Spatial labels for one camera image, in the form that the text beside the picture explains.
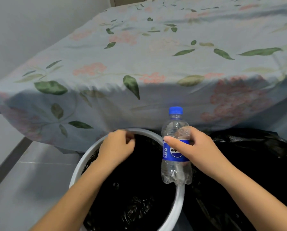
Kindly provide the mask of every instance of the plastic bottle neck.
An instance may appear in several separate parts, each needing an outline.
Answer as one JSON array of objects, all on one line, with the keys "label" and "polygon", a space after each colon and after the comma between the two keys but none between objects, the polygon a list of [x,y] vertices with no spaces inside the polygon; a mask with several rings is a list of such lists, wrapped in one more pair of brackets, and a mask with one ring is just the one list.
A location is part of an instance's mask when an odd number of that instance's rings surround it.
[{"label": "plastic bottle neck", "polygon": [[181,120],[182,114],[170,114],[169,117],[170,117],[170,120],[174,120],[174,119]]}]

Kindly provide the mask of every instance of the plastic water bottle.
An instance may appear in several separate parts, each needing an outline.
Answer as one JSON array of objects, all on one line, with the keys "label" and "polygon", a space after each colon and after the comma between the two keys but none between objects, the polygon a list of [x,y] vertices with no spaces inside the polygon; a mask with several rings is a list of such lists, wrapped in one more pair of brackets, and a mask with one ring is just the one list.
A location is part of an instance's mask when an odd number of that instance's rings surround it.
[{"label": "plastic water bottle", "polygon": [[[169,109],[170,120],[163,125],[162,137],[172,136],[189,144],[190,134],[187,128],[183,128],[189,126],[189,124],[182,120],[182,114],[183,109],[181,107],[171,107]],[[193,178],[189,159],[176,149],[171,148],[164,140],[161,175],[164,183],[174,182],[176,186],[190,184]]]}]

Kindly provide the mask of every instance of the black plastic bag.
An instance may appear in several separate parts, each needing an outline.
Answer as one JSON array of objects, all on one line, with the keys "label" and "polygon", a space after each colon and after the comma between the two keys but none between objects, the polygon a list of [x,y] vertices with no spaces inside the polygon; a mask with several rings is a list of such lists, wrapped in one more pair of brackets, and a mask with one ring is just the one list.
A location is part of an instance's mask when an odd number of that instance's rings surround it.
[{"label": "black plastic bag", "polygon": [[104,181],[84,220],[87,230],[157,231],[170,213],[176,186],[162,182],[162,146],[146,136],[135,139],[134,152]]},{"label": "black plastic bag", "polygon": [[[228,129],[210,135],[226,158],[287,206],[287,141],[276,132]],[[194,230],[255,231],[228,192],[193,167],[183,210]]]}]

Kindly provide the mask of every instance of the blue bottle cap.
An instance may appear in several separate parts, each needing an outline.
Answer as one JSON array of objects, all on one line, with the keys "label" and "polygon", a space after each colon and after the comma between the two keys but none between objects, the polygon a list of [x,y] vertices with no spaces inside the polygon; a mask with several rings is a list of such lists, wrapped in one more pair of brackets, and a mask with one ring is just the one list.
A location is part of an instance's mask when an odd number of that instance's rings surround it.
[{"label": "blue bottle cap", "polygon": [[182,107],[170,107],[169,108],[169,115],[171,114],[183,114],[183,108]]}]

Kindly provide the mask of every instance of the hand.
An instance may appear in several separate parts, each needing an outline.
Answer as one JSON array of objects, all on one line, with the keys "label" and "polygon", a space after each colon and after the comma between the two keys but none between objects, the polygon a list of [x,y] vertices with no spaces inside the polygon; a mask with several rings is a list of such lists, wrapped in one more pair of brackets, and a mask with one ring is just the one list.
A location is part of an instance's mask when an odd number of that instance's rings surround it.
[{"label": "hand", "polygon": [[104,139],[96,160],[114,169],[130,156],[134,147],[135,139],[131,132],[125,130],[110,132]]},{"label": "hand", "polygon": [[189,132],[194,145],[183,143],[169,136],[165,136],[164,141],[187,157],[200,171],[216,181],[221,180],[223,173],[234,166],[209,136],[194,127],[189,127]]}]

